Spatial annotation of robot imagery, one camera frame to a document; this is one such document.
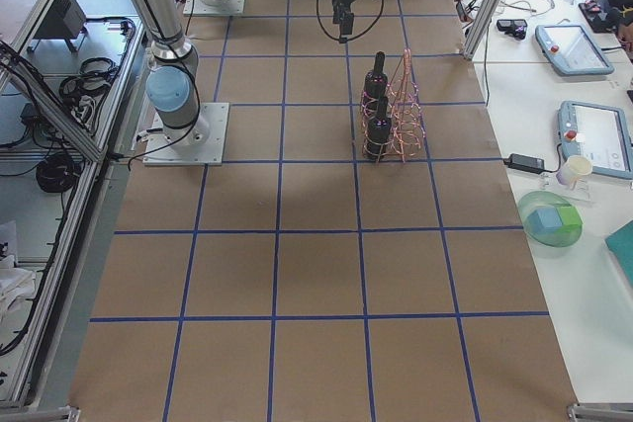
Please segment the dark bottle in basket far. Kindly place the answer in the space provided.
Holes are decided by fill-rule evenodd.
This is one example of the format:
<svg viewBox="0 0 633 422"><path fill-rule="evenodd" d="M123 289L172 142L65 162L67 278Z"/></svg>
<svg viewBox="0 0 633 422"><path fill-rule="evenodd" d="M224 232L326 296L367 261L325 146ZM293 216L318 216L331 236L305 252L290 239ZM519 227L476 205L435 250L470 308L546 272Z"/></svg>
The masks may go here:
<svg viewBox="0 0 633 422"><path fill-rule="evenodd" d="M378 51L373 68L365 75L362 105L370 109L376 109L376 106L371 106L371 103L383 97L388 86L388 78L383 71L384 63L385 54Z"/></svg>

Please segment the dark bottle in basket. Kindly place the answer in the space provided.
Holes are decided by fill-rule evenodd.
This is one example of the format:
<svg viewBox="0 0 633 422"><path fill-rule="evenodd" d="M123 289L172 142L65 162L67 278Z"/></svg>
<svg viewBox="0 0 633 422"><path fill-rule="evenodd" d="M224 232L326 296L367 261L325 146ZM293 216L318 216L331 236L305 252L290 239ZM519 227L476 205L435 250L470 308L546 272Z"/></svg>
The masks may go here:
<svg viewBox="0 0 633 422"><path fill-rule="evenodd" d="M376 109L376 106L371 106L371 103L383 97L388 86L388 78L383 71L384 63L385 54L378 51L373 68L365 75L362 105L370 109Z"/></svg>
<svg viewBox="0 0 633 422"><path fill-rule="evenodd" d="M390 143L392 118L389 116L389 99L381 96L362 107L365 139L365 156L378 162L386 153Z"/></svg>

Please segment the dark bottle in basket near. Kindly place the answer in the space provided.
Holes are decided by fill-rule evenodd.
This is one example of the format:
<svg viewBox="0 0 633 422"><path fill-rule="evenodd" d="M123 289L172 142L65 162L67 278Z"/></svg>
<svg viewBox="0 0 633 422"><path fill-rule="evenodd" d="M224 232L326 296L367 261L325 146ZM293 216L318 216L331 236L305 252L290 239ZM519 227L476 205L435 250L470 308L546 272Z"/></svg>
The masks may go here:
<svg viewBox="0 0 633 422"><path fill-rule="evenodd" d="M386 153L390 143L392 118L389 116L389 99L381 96L362 107L365 139L365 156L378 162Z"/></svg>

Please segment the teach pendant far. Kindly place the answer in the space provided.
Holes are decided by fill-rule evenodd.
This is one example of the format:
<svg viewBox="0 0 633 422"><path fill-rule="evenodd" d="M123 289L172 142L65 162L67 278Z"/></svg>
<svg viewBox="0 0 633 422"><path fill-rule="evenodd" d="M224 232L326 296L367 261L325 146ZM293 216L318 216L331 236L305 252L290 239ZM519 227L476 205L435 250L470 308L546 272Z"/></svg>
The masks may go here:
<svg viewBox="0 0 633 422"><path fill-rule="evenodd" d="M604 76L614 71L612 63L582 25L539 25L534 36L560 75Z"/></svg>

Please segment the teach pendant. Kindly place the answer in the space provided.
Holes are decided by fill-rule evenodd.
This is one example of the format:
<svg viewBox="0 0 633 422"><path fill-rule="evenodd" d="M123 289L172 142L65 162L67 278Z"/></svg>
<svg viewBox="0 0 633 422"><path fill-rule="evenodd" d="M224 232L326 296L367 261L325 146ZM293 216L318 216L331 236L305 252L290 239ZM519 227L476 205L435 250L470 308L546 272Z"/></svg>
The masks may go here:
<svg viewBox="0 0 633 422"><path fill-rule="evenodd" d="M612 63L582 25L539 25L534 36L560 75L604 76L614 71Z"/></svg>
<svg viewBox="0 0 633 422"><path fill-rule="evenodd" d="M591 162L595 174L632 178L632 144L622 109L564 101L558 129L565 159L580 155Z"/></svg>

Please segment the small black power adapter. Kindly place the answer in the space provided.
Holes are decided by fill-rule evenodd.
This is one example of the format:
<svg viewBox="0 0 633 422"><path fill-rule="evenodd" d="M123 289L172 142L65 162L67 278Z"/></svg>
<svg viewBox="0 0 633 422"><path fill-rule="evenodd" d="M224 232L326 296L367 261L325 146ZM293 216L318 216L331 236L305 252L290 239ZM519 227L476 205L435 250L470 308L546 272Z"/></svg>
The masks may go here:
<svg viewBox="0 0 633 422"><path fill-rule="evenodd" d="M503 159L503 164L508 169L514 169L531 174L541 174L545 171L544 160L541 158L511 153Z"/></svg>

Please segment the white paper cup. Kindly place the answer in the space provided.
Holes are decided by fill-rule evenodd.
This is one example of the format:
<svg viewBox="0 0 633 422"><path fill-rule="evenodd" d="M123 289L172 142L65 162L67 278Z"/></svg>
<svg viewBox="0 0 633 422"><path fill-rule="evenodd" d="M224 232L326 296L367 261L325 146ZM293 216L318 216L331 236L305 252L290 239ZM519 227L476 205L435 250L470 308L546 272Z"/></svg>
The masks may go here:
<svg viewBox="0 0 633 422"><path fill-rule="evenodd" d="M557 181L569 189L574 189L577 183L592 173L592 163L581 155L571 155L556 173Z"/></svg>

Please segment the teach pendant near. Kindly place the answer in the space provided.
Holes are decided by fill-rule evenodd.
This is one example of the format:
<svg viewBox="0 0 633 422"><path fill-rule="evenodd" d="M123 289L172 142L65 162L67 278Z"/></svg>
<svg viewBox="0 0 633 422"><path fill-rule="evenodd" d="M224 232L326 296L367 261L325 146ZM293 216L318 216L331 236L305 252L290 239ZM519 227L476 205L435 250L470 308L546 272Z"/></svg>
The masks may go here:
<svg viewBox="0 0 633 422"><path fill-rule="evenodd" d="M632 144L622 109L564 101L558 129L565 159L580 155L591 162L595 174L632 178Z"/></svg>

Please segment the green bowl with blocks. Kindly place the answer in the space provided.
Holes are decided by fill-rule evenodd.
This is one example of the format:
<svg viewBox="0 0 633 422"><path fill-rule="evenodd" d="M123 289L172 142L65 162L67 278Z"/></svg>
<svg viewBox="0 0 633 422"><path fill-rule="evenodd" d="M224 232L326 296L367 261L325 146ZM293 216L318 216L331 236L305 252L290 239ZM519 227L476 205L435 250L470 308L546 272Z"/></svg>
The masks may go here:
<svg viewBox="0 0 633 422"><path fill-rule="evenodd" d="M577 208L565 198L546 191L524 195L517 204L525 232L551 247L575 244L583 232Z"/></svg>

